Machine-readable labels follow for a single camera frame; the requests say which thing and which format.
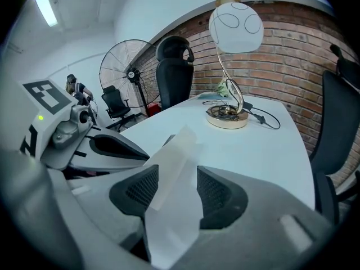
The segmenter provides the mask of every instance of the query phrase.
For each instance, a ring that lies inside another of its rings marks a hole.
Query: red object
[[[159,113],[161,111],[161,108],[159,104],[157,103],[150,103],[148,105],[148,112],[150,113],[150,116],[154,116],[156,113]]]

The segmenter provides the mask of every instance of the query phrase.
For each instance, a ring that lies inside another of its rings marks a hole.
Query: curved metal lamp arm
[[[215,44],[215,48],[216,48],[216,53],[217,53],[217,55],[218,55],[218,59],[219,59],[221,68],[223,69],[223,72],[224,72],[225,76],[226,76],[228,79],[231,79],[231,80],[232,80],[232,78],[230,77],[228,71],[226,70],[225,66],[223,65],[223,62],[222,62],[221,59],[220,59],[219,49],[218,49],[218,46],[217,46],[216,44]],[[231,84],[234,86],[234,88],[235,88],[235,90],[236,90],[236,92],[237,92],[237,94],[238,94],[238,97],[239,97],[239,101],[238,101],[238,103],[237,103],[237,111],[236,111],[236,114],[239,114],[239,113],[241,112],[241,110],[242,110],[243,105],[244,105],[244,98],[243,98],[243,96],[242,96],[242,93],[241,93],[241,90],[240,90],[239,85],[237,85],[236,83],[235,83],[235,84],[231,83]]]

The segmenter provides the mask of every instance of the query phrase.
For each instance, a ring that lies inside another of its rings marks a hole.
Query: table lamp
[[[242,128],[249,114],[242,110],[244,98],[240,87],[230,77],[220,58],[219,50],[225,53],[244,53],[259,48],[264,37],[264,26],[259,15],[240,0],[216,0],[216,9],[209,20],[209,30],[214,40],[217,55],[228,82],[237,92],[237,107],[232,105],[213,106],[207,110],[208,121],[226,129]]]

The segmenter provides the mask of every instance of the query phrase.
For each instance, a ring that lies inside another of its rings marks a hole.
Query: fluorescent light
[[[49,0],[35,0],[38,5],[41,14],[44,16],[47,24],[52,27],[57,24],[57,20],[54,12],[52,11]]]

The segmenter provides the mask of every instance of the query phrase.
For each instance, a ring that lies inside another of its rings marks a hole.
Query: white table
[[[122,135],[151,156],[170,135],[188,125],[196,133],[197,143],[204,145],[199,165],[275,183],[314,209],[314,184],[308,154],[290,114],[277,101],[252,96],[244,96],[244,99],[274,115],[281,128],[269,129],[251,115],[244,128],[217,128],[206,119],[205,111],[210,106],[194,97],[132,126]],[[277,126],[269,115],[253,112],[264,115],[270,125]]]

